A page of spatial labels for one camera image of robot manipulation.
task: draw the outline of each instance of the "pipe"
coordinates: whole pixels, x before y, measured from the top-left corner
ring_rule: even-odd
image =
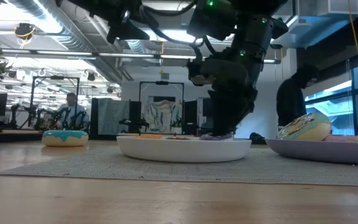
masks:
[[[54,39],[65,46],[69,51],[94,52],[96,47],[83,35],[71,19],[57,7],[53,0],[9,0],[15,7],[32,14],[40,21],[40,28],[46,29],[61,27],[61,34],[69,37],[54,37]],[[100,69],[102,74],[110,82],[120,83],[122,75],[117,68],[110,65],[105,59],[97,58],[88,60],[96,68]]]

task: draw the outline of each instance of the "lavender plate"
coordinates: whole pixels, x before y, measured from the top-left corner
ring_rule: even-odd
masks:
[[[266,140],[282,156],[319,162],[358,165],[358,143],[295,140]]]

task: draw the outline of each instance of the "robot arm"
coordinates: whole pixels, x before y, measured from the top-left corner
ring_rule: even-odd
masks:
[[[147,24],[157,35],[178,44],[187,44],[196,58],[189,60],[189,80],[196,86],[212,85],[209,91],[213,103],[213,135],[233,131],[242,119],[254,110],[257,97],[256,82],[264,67],[264,58],[271,39],[288,32],[287,25],[272,16],[288,0],[193,0],[186,8],[175,11],[158,11],[143,6],[141,0],[69,0],[109,21],[108,41],[149,40],[149,36],[135,27],[131,20]],[[203,58],[195,44],[167,37],[158,29],[152,14],[179,16],[196,6],[187,33],[203,38],[212,55]],[[227,49],[216,52],[207,35],[224,40],[234,33]]]

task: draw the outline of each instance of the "donut toy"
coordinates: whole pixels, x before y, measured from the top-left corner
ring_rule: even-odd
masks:
[[[285,126],[277,135],[277,139],[299,141],[322,141],[331,132],[329,118],[321,113],[310,113]]]
[[[46,131],[42,136],[42,143],[55,147],[85,146],[88,138],[84,131]]]

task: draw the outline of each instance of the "window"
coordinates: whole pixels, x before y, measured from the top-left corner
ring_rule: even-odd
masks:
[[[337,93],[343,93],[345,91],[351,91],[351,90],[352,90],[352,80],[349,80],[347,82],[344,82],[344,83],[341,83],[334,87],[323,90],[319,93],[315,93],[313,95],[307,96],[305,98],[305,101],[314,100],[314,99],[322,98],[325,96],[331,96],[331,95],[335,95]]]
[[[352,97],[313,103],[306,106],[307,113],[322,113],[333,124],[333,134],[354,135]]]

